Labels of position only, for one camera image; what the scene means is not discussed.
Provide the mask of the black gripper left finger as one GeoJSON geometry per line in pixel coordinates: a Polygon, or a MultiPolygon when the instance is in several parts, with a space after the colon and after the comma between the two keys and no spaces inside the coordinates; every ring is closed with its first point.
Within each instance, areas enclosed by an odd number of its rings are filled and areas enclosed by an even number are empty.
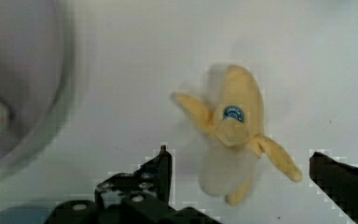
{"type": "Polygon", "coordinates": [[[57,205],[45,224],[221,224],[193,207],[169,206],[172,155],[156,157],[131,173],[118,173],[94,190],[94,199],[57,205]]]}

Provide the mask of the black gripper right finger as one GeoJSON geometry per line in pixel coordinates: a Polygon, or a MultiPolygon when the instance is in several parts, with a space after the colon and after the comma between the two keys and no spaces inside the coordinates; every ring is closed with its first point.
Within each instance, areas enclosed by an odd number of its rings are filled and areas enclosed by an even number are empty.
{"type": "Polygon", "coordinates": [[[310,179],[358,224],[358,167],[338,162],[321,152],[309,159],[310,179]]]}

